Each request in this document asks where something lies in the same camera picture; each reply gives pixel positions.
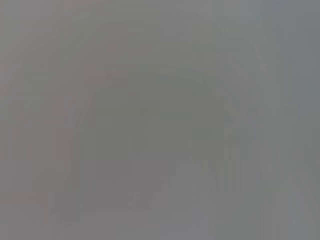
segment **gray surface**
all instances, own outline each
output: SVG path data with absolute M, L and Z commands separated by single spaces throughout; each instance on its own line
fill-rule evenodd
M 319 11 L 0 3 L 0 238 L 318 240 Z

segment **gray background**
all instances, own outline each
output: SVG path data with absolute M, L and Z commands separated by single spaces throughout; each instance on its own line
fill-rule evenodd
M 0 3 L 0 237 L 318 240 L 320 3 Z

